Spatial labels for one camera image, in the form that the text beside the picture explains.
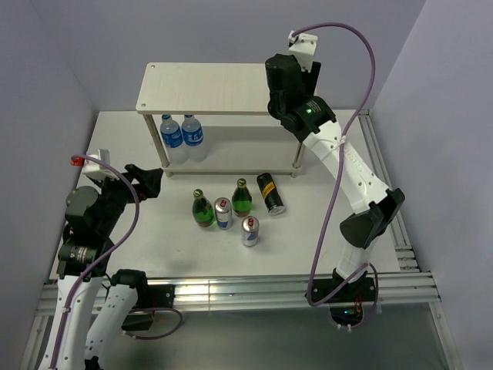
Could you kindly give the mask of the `green glass bottle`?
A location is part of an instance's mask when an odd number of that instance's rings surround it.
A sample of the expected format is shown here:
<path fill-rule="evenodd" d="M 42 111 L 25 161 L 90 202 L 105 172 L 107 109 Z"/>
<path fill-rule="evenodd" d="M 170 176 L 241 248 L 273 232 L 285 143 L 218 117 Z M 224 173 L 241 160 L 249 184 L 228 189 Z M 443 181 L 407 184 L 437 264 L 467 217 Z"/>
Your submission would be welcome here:
<path fill-rule="evenodd" d="M 238 217 L 246 217 L 252 209 L 252 196 L 247 188 L 247 182 L 244 178 L 239 178 L 236 182 L 236 189 L 232 196 L 233 212 Z"/>
<path fill-rule="evenodd" d="M 208 227 L 214 221 L 214 212 L 211 203 L 204 197 L 201 189 L 193 191 L 192 206 L 193 218 L 200 227 Z"/>

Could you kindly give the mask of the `silver blue energy can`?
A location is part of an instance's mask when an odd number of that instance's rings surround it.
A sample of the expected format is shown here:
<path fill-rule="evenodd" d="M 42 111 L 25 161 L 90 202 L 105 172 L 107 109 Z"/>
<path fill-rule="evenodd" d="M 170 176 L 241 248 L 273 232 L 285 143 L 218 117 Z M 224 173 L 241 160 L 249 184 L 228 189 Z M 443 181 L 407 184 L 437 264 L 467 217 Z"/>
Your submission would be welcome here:
<path fill-rule="evenodd" d="M 233 219 L 231 202 L 225 197 L 216 199 L 214 211 L 218 228 L 221 230 L 229 229 Z"/>
<path fill-rule="evenodd" d="M 260 223 L 253 216 L 245 217 L 242 220 L 242 243 L 246 247 L 253 247 L 259 238 Z"/>

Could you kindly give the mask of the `black yellow can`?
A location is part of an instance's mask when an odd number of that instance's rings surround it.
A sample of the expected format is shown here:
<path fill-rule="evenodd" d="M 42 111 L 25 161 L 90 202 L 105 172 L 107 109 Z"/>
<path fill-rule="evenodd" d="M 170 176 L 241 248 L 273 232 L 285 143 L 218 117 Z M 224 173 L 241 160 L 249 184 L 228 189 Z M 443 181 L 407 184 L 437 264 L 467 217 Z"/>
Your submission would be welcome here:
<path fill-rule="evenodd" d="M 274 217 L 282 214 L 285 211 L 285 206 L 272 175 L 270 173 L 261 173 L 257 176 L 257 185 L 269 215 Z"/>

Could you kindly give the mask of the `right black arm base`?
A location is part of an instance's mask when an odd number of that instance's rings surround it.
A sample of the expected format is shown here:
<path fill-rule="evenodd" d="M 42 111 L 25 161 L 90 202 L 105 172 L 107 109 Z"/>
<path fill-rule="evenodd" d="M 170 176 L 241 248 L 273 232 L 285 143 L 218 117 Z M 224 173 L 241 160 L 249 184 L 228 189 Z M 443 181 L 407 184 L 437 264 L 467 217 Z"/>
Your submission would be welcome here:
<path fill-rule="evenodd" d="M 377 313 L 379 285 L 364 273 L 354 283 L 347 283 L 337 274 L 313 281 L 305 297 L 309 305 L 329 308 L 330 319 L 337 330 L 351 332 Z"/>

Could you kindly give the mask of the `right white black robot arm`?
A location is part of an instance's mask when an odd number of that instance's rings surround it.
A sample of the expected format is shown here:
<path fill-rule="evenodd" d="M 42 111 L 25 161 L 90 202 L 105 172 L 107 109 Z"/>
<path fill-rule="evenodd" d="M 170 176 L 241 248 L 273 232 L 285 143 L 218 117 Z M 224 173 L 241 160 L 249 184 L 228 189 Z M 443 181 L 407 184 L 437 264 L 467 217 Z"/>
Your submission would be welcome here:
<path fill-rule="evenodd" d="M 356 295 L 375 241 L 400 210 L 405 196 L 380 180 L 347 140 L 335 113 L 314 95 L 317 72 L 305 72 L 294 56 L 276 54 L 265 62 L 269 114 L 309 149 L 336 179 L 352 208 L 340 223 L 346 241 L 335 269 L 335 295 L 348 301 Z"/>

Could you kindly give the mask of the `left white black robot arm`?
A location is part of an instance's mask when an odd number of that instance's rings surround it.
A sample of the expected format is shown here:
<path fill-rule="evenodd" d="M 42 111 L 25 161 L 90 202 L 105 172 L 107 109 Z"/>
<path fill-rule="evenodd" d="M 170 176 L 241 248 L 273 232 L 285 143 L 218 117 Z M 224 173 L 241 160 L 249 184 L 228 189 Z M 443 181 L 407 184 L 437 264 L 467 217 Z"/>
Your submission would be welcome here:
<path fill-rule="evenodd" d="M 127 204 L 156 198 L 163 170 L 142 170 L 133 164 L 124 173 L 88 173 L 91 186 L 66 198 L 65 229 L 58 252 L 57 302 L 41 369 L 101 369 L 112 341 L 132 308 L 150 298 L 142 271 L 113 275 L 102 310 L 92 313 L 115 249 L 110 234 Z"/>

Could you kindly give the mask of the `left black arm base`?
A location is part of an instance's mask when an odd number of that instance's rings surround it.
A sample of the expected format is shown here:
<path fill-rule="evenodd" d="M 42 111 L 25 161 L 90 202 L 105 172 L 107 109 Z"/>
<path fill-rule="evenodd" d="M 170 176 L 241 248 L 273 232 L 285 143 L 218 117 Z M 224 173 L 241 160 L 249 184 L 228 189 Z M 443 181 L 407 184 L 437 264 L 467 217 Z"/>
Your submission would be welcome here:
<path fill-rule="evenodd" d="M 175 297 L 174 284 L 150 285 L 146 292 L 138 295 L 138 300 L 133 309 L 144 308 L 172 308 Z M 124 331 L 148 331 L 155 318 L 155 312 L 137 312 L 127 314 L 122 323 Z"/>

